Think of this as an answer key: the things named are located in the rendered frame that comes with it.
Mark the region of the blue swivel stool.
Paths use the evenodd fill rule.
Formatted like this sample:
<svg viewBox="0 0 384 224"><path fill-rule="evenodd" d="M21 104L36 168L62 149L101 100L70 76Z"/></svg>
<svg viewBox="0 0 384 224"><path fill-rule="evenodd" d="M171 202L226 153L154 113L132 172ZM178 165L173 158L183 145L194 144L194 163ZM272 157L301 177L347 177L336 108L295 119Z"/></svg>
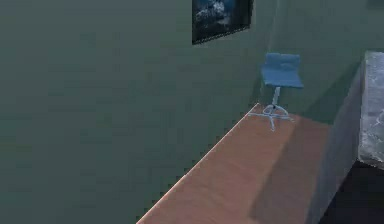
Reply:
<svg viewBox="0 0 384 224"><path fill-rule="evenodd" d="M298 54L267 53L261 67L261 75L266 86L274 88L273 98L261 113L249 112L248 116L266 117L270 121L270 128L275 130L275 119L293 122L289 112L278 105L282 87L302 89L303 82L299 76L300 56Z"/></svg>

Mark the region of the dark framed wall picture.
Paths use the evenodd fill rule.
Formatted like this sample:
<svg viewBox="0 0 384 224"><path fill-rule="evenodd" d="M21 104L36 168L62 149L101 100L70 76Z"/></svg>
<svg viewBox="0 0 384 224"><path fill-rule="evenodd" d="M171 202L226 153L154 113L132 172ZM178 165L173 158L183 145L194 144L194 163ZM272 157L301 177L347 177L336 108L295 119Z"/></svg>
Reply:
<svg viewBox="0 0 384 224"><path fill-rule="evenodd" d="M249 29L254 0L192 0L192 44Z"/></svg>

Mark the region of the grey marble counter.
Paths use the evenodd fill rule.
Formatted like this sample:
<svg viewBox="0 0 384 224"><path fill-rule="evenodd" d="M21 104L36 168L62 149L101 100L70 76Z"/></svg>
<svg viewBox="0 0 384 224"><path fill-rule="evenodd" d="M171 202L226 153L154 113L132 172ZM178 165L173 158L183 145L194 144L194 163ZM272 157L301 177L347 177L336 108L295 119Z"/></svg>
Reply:
<svg viewBox="0 0 384 224"><path fill-rule="evenodd" d="M384 224L384 52L367 51L355 73L305 224Z"/></svg>

